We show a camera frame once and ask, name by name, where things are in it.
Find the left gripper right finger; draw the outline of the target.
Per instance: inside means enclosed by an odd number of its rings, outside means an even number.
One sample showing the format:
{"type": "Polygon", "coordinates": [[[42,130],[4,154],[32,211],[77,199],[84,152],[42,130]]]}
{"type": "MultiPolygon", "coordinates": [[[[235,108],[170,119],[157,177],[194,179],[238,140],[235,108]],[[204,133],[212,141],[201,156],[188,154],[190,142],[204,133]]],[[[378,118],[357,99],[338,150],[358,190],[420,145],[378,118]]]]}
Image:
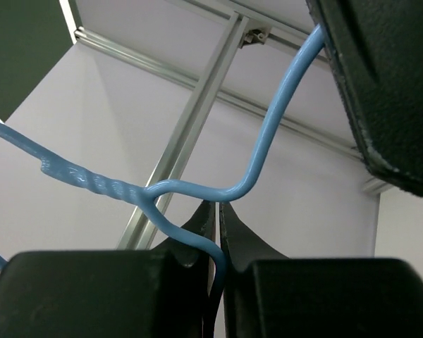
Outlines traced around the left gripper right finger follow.
{"type": "Polygon", "coordinates": [[[289,258],[219,206],[228,337],[423,337],[423,281],[395,258],[289,258]]]}

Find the blue wire hanger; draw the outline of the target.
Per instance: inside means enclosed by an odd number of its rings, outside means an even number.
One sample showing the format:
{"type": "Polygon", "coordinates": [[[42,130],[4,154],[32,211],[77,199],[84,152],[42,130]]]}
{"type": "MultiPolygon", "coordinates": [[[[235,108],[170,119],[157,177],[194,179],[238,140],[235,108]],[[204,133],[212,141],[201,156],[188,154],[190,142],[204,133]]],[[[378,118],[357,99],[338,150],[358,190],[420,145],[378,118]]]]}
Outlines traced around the blue wire hanger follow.
{"type": "Polygon", "coordinates": [[[184,230],[170,222],[154,205],[155,199],[168,193],[182,194],[212,202],[230,202],[245,196],[257,182],[277,128],[302,77],[324,47],[324,32],[317,25],[300,47],[288,67],[264,117],[247,170],[242,180],[229,188],[206,187],[183,180],[162,180],[140,187],[94,173],[58,156],[23,134],[0,123],[0,138],[41,161],[41,171],[56,180],[87,189],[95,194],[138,206],[154,225],[168,237],[207,253],[215,263],[211,296],[219,299],[223,292],[227,262],[223,251],[211,240],[184,230]]]}

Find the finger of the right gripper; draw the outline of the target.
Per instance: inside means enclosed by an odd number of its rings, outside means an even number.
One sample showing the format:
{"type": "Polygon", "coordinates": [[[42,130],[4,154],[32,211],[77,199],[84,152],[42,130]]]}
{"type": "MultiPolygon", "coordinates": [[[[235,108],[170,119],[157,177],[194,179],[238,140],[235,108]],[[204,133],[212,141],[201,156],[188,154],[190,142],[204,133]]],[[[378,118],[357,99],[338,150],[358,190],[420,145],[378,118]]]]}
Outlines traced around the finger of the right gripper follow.
{"type": "Polygon", "coordinates": [[[423,197],[423,1],[309,1],[368,172],[423,197]]]}

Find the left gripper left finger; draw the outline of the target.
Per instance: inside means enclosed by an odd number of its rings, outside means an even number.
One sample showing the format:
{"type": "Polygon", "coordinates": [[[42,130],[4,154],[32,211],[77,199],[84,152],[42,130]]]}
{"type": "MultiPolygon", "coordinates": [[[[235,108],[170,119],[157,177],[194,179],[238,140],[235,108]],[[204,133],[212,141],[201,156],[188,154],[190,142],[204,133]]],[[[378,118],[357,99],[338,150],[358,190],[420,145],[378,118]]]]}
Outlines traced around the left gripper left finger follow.
{"type": "Polygon", "coordinates": [[[18,253],[0,272],[0,337],[209,337],[211,282],[209,256],[171,238],[18,253]]]}

